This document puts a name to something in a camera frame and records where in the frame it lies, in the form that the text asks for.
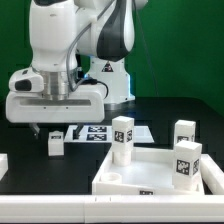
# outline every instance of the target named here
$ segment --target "white block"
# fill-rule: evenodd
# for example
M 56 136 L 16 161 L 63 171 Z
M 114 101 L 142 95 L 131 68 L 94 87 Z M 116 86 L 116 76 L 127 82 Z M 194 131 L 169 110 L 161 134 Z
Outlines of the white block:
M 172 176 L 172 184 L 175 189 L 196 191 L 201 183 L 201 174 L 197 173 L 193 177 L 174 174 Z
M 0 180 L 8 171 L 8 156 L 7 154 L 0 154 Z
M 134 128 L 134 118 L 119 116 L 112 120 L 112 126 L 115 129 L 133 129 Z
M 134 146 L 134 119 L 117 117 L 112 120 L 112 151 L 131 151 Z
M 194 162 L 201 157 L 202 144 L 182 140 L 174 146 L 174 156 L 180 160 Z
M 174 145 L 182 140 L 194 142 L 195 127 L 196 122 L 194 121 L 179 120 L 176 122 L 174 130 Z
M 49 156 L 63 156 L 64 155 L 63 132 L 55 131 L 55 132 L 49 133 L 48 155 Z
M 177 189 L 197 190 L 200 184 L 202 145 L 182 140 L 174 147 L 172 184 Z
M 114 152 L 113 163 L 117 166 L 129 166 L 131 164 L 131 151 Z

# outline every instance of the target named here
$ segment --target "white tray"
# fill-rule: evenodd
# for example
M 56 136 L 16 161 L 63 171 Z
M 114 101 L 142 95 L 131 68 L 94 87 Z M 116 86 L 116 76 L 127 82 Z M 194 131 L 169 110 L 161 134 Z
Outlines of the white tray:
M 112 151 L 110 150 L 92 182 L 92 194 L 203 195 L 202 178 L 200 178 L 196 191 L 175 189 L 173 187 L 173 156 L 173 150 L 135 147 L 132 151 L 131 164 L 122 167 L 112 163 Z M 107 180 L 102 181 L 105 176 L 110 180 L 109 182 Z

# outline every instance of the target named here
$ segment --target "robot logo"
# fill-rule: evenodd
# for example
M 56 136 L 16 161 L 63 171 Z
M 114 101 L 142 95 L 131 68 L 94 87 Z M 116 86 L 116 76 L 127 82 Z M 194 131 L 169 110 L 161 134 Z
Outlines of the robot logo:
M 104 66 L 102 72 L 114 72 L 114 70 L 113 70 L 113 68 L 112 68 L 112 66 L 111 66 L 109 61 Z

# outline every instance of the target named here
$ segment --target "cable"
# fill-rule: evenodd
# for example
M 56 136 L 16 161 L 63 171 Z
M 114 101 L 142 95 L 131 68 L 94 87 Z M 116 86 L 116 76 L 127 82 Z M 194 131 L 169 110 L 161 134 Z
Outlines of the cable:
M 150 73 L 152 75 L 154 88 L 155 88 L 155 94 L 156 94 L 157 97 L 159 97 L 159 91 L 158 91 L 156 75 L 155 75 L 155 72 L 154 72 L 154 69 L 153 69 L 152 60 L 151 60 L 151 56 L 150 56 L 150 53 L 149 53 L 149 50 L 148 50 L 148 46 L 147 46 L 147 43 L 146 43 L 146 38 L 145 38 L 144 31 L 143 31 L 141 18 L 139 16 L 139 13 L 138 13 L 135 1 L 136 0 L 133 1 L 133 4 L 134 4 L 136 16 L 137 16 L 137 21 L 138 21 L 138 24 L 140 26 L 140 31 L 141 31 L 141 34 L 142 34 L 142 41 L 143 41 L 143 45 L 144 45 L 144 49 L 145 49 L 145 53 L 146 53 L 147 64 L 148 64 L 148 67 L 149 67 L 149 71 L 150 71 Z
M 97 20 L 99 20 L 103 14 L 107 11 L 107 9 L 113 4 L 115 0 L 111 0 L 107 5 L 106 7 L 103 9 L 103 11 L 97 16 Z M 72 83 L 72 79 L 71 79 L 71 70 L 70 70 L 70 58 L 71 58 L 71 54 L 72 54 L 72 51 L 75 47 L 75 45 L 77 44 L 77 42 L 79 41 L 79 39 L 82 37 L 82 35 L 88 31 L 89 29 L 91 28 L 91 23 L 88 24 L 86 27 L 84 27 L 84 29 L 78 34 L 78 36 L 74 39 L 74 41 L 72 42 L 72 44 L 70 45 L 69 49 L 68 49 L 68 53 L 67 53 L 67 57 L 66 57 L 66 71 L 67 71 L 67 76 L 68 76 L 68 83 L 69 83 L 69 88 L 72 92 L 76 91 L 78 86 L 80 86 L 85 80 L 88 80 L 90 78 L 84 78 L 83 82 L 81 82 L 82 80 L 80 80 L 76 86 L 74 87 L 73 86 L 73 83 Z

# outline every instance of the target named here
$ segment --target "white box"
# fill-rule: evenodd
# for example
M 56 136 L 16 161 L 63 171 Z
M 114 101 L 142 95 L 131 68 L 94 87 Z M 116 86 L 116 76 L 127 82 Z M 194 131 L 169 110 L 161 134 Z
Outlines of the white box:
M 182 140 L 194 142 L 196 122 L 179 120 L 174 129 L 174 145 Z
M 55 131 L 49 133 L 48 138 L 48 155 L 63 156 L 64 155 L 64 134 Z

